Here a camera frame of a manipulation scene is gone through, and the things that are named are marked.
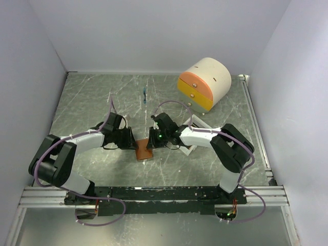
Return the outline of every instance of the wall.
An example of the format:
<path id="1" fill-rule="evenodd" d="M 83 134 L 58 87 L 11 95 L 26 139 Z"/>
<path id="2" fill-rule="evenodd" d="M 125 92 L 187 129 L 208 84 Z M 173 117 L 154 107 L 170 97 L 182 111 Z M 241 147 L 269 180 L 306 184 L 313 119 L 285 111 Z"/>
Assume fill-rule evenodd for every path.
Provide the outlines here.
<path id="1" fill-rule="evenodd" d="M 257 63 L 250 93 L 302 245 L 328 236 L 328 2 L 292 0 Z"/>
<path id="2" fill-rule="evenodd" d="M 25 0 L 0 2 L 0 245 L 5 243 L 30 161 L 48 133 L 65 71 Z"/>
<path id="3" fill-rule="evenodd" d="M 290 0 L 30 0 L 69 71 L 250 74 Z"/>

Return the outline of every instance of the wooden block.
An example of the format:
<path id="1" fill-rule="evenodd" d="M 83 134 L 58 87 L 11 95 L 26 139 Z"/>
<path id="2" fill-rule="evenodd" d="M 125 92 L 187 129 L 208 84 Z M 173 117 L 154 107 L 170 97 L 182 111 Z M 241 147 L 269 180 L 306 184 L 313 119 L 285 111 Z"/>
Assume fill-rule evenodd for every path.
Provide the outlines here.
<path id="1" fill-rule="evenodd" d="M 145 160 L 153 157 L 153 151 L 147 150 L 148 138 L 136 141 L 138 149 L 135 150 L 137 160 Z"/>

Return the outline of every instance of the gray marble surface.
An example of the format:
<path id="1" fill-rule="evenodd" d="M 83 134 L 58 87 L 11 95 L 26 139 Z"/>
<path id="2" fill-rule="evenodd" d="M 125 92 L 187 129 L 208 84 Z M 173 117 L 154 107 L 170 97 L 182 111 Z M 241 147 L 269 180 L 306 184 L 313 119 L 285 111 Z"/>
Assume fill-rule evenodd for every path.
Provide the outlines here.
<path id="1" fill-rule="evenodd" d="M 109 108 L 109 95 L 121 115 L 130 115 L 128 125 L 136 140 L 148 137 L 154 122 L 150 118 L 160 102 L 178 99 L 178 76 L 174 75 L 85 75 L 70 73 L 55 114 L 51 133 L 57 136 L 86 131 L 101 122 Z M 147 103 L 143 90 L 147 89 Z M 181 105 L 168 103 L 165 111 L 182 124 L 189 118 Z M 251 115 L 242 84 L 233 77 L 228 94 L 207 114 L 195 113 L 212 127 L 233 124 L 255 147 L 255 164 L 241 183 L 246 186 L 267 186 L 264 163 L 255 136 Z M 217 185 L 223 166 L 215 152 L 198 147 L 189 156 L 180 150 L 155 149 L 152 159 L 140 162 L 133 150 L 84 152 L 75 158 L 73 171 L 92 180 L 97 186 L 213 186 Z"/>

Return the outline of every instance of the purple cable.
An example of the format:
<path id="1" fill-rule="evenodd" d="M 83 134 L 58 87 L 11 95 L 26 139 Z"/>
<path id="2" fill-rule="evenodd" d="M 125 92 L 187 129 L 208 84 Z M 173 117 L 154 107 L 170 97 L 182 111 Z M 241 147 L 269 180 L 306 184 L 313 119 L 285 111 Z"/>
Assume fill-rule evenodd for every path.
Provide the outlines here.
<path id="1" fill-rule="evenodd" d="M 111 113 L 111 110 L 112 110 L 112 108 L 113 108 L 113 110 L 115 111 L 115 113 L 116 113 L 116 109 L 115 109 L 115 107 L 114 107 L 114 103 L 113 103 L 113 99 L 112 99 L 112 97 L 110 97 L 110 105 L 109 105 L 109 111 L 108 111 L 108 114 L 107 114 L 107 116 L 106 116 L 106 119 L 104 120 L 104 122 L 100 125 L 100 127 L 98 128 L 98 130 L 95 130 L 95 131 L 88 131 L 88 132 L 82 132 L 82 133 L 78 133 L 78 134 L 75 134 L 75 135 L 72 135 L 72 136 L 69 136 L 69 137 L 65 137 L 65 138 L 62 138 L 61 140 L 59 140 L 58 142 L 56 142 L 54 145 L 52 145 L 49 149 L 47 149 L 46 150 L 46 152 L 40 157 L 40 159 L 37 161 L 37 163 L 36 163 L 36 166 L 35 166 L 35 169 L 34 169 L 34 179 L 35 179 L 35 182 L 40 186 L 40 187 L 50 187 L 51 185 L 50 184 L 47 184 L 47 185 L 44 185 L 44 184 L 41 184 L 40 183 L 40 181 L 39 181 L 39 178 L 38 178 L 38 170 L 39 170 L 39 167 L 40 167 L 40 165 L 41 165 L 41 162 L 44 160 L 44 158 L 54 149 L 54 148 L 56 148 L 58 145 L 60 145 L 62 142 L 64 142 L 64 141 L 67 141 L 67 140 L 70 140 L 70 139 L 74 139 L 74 138 L 77 138 L 77 137 L 81 137 L 81 136 L 85 136 L 85 135 L 88 135 L 88 134 L 91 134 L 91 133 L 98 133 L 98 132 L 100 132 L 103 128 L 104 128 L 104 126 L 105 126 L 105 124 L 106 124 L 106 122 L 107 122 L 107 120 L 108 120 L 108 118 L 109 118 L 109 115 L 110 115 L 110 113 Z M 81 195 L 81 194 L 78 194 L 78 193 L 76 193 L 76 192 L 74 192 L 74 191 L 70 191 L 70 190 L 67 190 L 67 189 L 65 189 L 65 188 L 62 188 L 61 187 L 61 189 L 62 190 L 65 190 L 65 191 L 68 191 L 68 192 L 71 192 L 71 193 L 73 193 L 74 195 L 76 195 L 76 196 L 79 196 L 79 197 L 82 197 L 82 198 L 85 198 L 85 199 L 97 199 L 97 200 L 113 200 L 113 201 L 118 201 L 118 202 L 120 202 L 120 203 L 122 203 L 122 205 L 123 205 L 123 212 L 122 212 L 122 214 L 118 217 L 118 218 L 116 218 L 116 219 L 114 219 L 114 220 L 112 220 L 112 221 L 110 221 L 110 222 L 107 222 L 107 223 L 103 223 L 103 224 L 89 224 L 89 223 L 83 223 L 83 222 L 81 222 L 78 218 L 77 218 L 77 214 L 76 214 L 76 211 L 75 211 L 75 218 L 76 218 L 76 222 L 78 222 L 78 223 L 80 223 L 80 224 L 83 224 L 83 225 L 85 225 L 85 226 L 90 226 L 90 227 L 102 227 L 102 226 L 107 226 L 107 225 L 109 225 L 109 224 L 112 224 L 112 223 L 115 223 L 115 222 L 117 222 L 119 219 L 121 219 L 123 216 L 124 216 L 124 214 L 125 214 L 125 211 L 126 211 L 126 205 L 125 205 L 125 203 L 122 201 L 122 200 L 120 200 L 120 199 L 117 199 L 117 198 L 114 198 L 114 197 L 95 197 L 95 196 L 85 196 L 85 195 Z"/>
<path id="2" fill-rule="evenodd" d="M 189 123 L 188 123 L 188 127 L 189 127 L 189 129 L 190 129 L 191 131 L 195 131 L 195 132 L 206 132 L 206 133 L 216 133 L 216 134 L 220 134 L 220 135 L 222 135 L 222 136 L 224 136 L 224 137 L 227 137 L 227 138 L 231 139 L 233 142 L 239 144 L 243 149 L 245 149 L 246 152 L 247 152 L 247 153 L 250 155 L 250 157 L 252 158 L 251 163 L 248 164 L 246 167 L 244 167 L 244 168 L 241 170 L 241 172 L 240 172 L 240 176 L 239 176 L 239 178 L 238 178 L 238 185 L 239 185 L 240 187 L 242 187 L 243 189 L 245 189 L 245 190 L 247 190 L 247 191 L 249 191 L 249 192 L 252 192 L 254 195 L 256 195 L 257 197 L 259 197 L 259 198 L 261 199 L 262 203 L 263 203 L 263 209 L 262 209 L 262 211 L 261 211 L 258 215 L 254 216 L 254 217 L 252 217 L 252 218 L 249 218 L 249 219 L 243 219 L 243 220 L 237 220 L 237 221 L 234 221 L 234 220 L 233 220 L 233 221 L 228 221 L 228 220 L 225 220 L 225 219 L 223 219 L 223 220 L 224 220 L 224 221 L 227 221 L 227 222 L 229 222 L 229 223 L 242 223 L 242 222 L 248 222 L 248 221 L 251 221 L 251 220 L 253 220 L 253 219 L 256 219 L 256 218 L 260 217 L 260 216 L 265 212 L 265 210 L 266 210 L 266 208 L 267 208 L 267 205 L 265 204 L 264 199 L 263 199 L 259 194 L 257 194 L 255 191 L 252 191 L 252 190 L 250 190 L 250 189 L 248 189 L 248 188 L 242 186 L 241 184 L 239 184 L 239 182 L 241 181 L 241 178 L 242 178 L 242 176 L 243 176 L 245 170 L 246 170 L 247 168 L 251 167 L 251 166 L 255 163 L 255 157 L 254 157 L 253 153 L 252 153 L 252 152 L 249 150 L 249 148 L 247 148 L 242 142 L 240 142 L 239 140 L 235 139 L 234 137 L 230 136 L 230 135 L 227 134 L 227 133 L 220 132 L 220 131 L 216 131 L 216 130 L 206 130 L 206 129 L 192 128 L 192 126 L 191 126 L 191 125 L 192 125 L 192 122 L 193 122 L 193 119 L 192 119 L 192 112 L 191 112 L 190 108 L 187 107 L 187 106 L 186 106 L 184 103 L 182 103 L 182 102 L 175 101 L 175 100 L 164 101 L 164 102 L 162 102 L 162 103 L 161 103 L 161 104 L 155 109 L 153 115 L 155 115 L 155 113 L 157 112 L 157 110 L 159 109 L 159 107 L 162 106 L 163 104 L 166 104 L 166 103 L 173 103 L 173 102 L 174 102 L 174 103 L 177 103 L 177 104 L 180 104 L 180 105 L 182 105 L 182 106 L 184 106 L 184 107 L 188 110 L 188 112 L 189 112 L 189 114 L 190 114 L 190 120 L 189 120 Z"/>

